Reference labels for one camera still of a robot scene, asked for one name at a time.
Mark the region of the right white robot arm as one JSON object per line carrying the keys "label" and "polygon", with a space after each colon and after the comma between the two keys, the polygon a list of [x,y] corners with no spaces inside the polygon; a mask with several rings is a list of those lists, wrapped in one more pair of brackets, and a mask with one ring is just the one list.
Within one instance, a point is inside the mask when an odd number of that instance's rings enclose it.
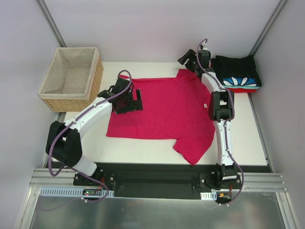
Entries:
{"label": "right white robot arm", "polygon": [[211,54],[207,48],[199,51],[189,49],[178,62],[195,73],[211,93],[208,115],[213,121],[217,139],[217,163],[215,172],[204,179],[212,189],[226,188],[238,177],[237,163],[233,158],[231,143],[231,121],[234,119],[234,95],[208,69]]}

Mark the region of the red t shirt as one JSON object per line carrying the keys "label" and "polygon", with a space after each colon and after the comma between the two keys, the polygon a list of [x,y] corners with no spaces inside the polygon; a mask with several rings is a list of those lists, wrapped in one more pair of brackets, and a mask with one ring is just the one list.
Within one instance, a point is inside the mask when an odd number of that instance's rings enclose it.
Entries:
{"label": "red t shirt", "polygon": [[228,87],[228,89],[234,93],[254,93],[256,92],[259,87],[257,88],[247,88],[247,87]]}

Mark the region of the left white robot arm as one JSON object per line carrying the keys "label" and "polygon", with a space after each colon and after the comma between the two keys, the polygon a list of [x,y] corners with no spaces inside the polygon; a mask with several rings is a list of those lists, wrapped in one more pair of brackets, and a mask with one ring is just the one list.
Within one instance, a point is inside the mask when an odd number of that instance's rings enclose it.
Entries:
{"label": "left white robot arm", "polygon": [[100,182],[101,175],[97,164],[83,155],[81,139],[102,118],[110,115],[125,114],[143,109],[141,91],[134,83],[119,77],[115,85],[103,90],[88,107],[66,122],[55,121],[50,125],[46,154],[51,160],[56,159],[64,166],[77,170],[84,175],[84,180],[91,186]]}

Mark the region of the pink t shirt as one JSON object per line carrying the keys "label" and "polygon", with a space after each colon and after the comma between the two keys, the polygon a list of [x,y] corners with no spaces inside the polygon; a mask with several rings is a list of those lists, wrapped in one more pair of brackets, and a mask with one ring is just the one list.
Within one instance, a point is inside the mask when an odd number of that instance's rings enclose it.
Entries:
{"label": "pink t shirt", "polygon": [[133,80],[143,110],[112,113],[107,137],[174,139],[174,150],[192,166],[211,146],[215,127],[208,115],[211,94],[195,73],[180,69],[174,78]]}

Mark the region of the wicker basket with liner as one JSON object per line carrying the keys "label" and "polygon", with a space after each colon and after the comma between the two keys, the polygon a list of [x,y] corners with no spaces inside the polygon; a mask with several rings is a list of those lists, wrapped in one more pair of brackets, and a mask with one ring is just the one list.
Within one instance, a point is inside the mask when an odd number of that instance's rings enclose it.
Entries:
{"label": "wicker basket with liner", "polygon": [[56,113],[80,112],[97,97],[102,74],[96,47],[57,48],[39,96]]}

